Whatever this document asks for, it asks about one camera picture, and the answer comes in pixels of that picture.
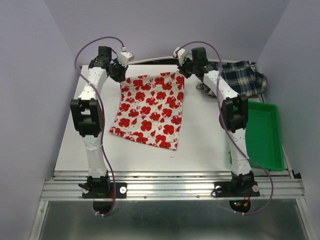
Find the white red floral skirt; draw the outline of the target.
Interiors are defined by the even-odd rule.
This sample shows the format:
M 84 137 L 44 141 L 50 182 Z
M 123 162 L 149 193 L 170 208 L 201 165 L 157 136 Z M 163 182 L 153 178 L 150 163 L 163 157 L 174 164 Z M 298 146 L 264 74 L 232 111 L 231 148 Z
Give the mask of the white red floral skirt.
M 128 77 L 109 132 L 129 141 L 175 151 L 178 147 L 185 77 L 178 72 Z

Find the navy plaid skirt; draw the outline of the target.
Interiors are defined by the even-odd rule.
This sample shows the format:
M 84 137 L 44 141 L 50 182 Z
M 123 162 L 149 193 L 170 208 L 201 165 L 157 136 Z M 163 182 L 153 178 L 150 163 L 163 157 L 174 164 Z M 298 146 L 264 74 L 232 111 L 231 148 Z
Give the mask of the navy plaid skirt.
M 254 97 L 267 89 L 267 77 L 250 61 L 223 62 L 221 77 L 238 94 Z

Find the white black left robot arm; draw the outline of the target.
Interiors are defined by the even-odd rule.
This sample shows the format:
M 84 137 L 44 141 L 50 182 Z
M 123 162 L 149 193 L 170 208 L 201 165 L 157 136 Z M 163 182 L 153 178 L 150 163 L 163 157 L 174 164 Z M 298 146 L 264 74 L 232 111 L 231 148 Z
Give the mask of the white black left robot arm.
M 85 183 L 79 184 L 83 190 L 83 198 L 113 198 L 115 183 L 109 177 L 103 149 L 105 130 L 105 114 L 101 102 L 101 90 L 108 78 L 115 82 L 123 82 L 133 55 L 121 48 L 116 58 L 112 58 L 113 49 L 100 46 L 98 55 L 90 61 L 88 76 L 84 76 L 86 84 L 80 95 L 71 100 L 70 111 L 75 130 L 81 136 L 87 161 L 88 176 Z

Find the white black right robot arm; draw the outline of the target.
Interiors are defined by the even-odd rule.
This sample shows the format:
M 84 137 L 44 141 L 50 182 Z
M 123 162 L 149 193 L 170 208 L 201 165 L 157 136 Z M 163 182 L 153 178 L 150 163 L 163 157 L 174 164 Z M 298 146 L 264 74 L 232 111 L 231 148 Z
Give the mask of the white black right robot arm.
M 246 146 L 246 127 L 249 119 L 249 101 L 233 90 L 222 78 L 220 67 L 207 59 L 205 48 L 191 50 L 192 58 L 178 47 L 173 57 L 178 60 L 179 73 L 189 78 L 195 75 L 213 91 L 218 101 L 219 123 L 224 129 L 230 148 L 231 180 L 216 181 L 211 195 L 215 198 L 258 197 L 259 187 L 250 166 Z

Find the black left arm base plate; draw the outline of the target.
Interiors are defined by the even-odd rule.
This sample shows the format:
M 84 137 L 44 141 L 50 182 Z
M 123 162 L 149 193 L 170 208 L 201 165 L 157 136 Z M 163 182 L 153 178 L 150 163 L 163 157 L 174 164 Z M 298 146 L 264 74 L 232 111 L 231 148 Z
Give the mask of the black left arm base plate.
M 78 186 L 82 188 L 82 198 L 83 199 L 112 199 L 114 192 L 113 183 L 110 184 L 110 190 L 104 188 L 89 190 L 87 183 L 79 183 Z M 128 185 L 126 182 L 116 182 L 116 199 L 125 199 L 127 197 Z

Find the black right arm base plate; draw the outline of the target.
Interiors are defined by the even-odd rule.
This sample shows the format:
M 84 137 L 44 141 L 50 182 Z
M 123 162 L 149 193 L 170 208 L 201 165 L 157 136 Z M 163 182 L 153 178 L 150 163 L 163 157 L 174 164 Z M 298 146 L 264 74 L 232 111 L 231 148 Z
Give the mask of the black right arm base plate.
M 240 198 L 250 194 L 251 197 L 259 197 L 260 191 L 254 191 L 253 187 L 258 186 L 257 182 L 249 184 L 237 184 L 232 181 L 216 181 L 211 196 L 214 198 Z

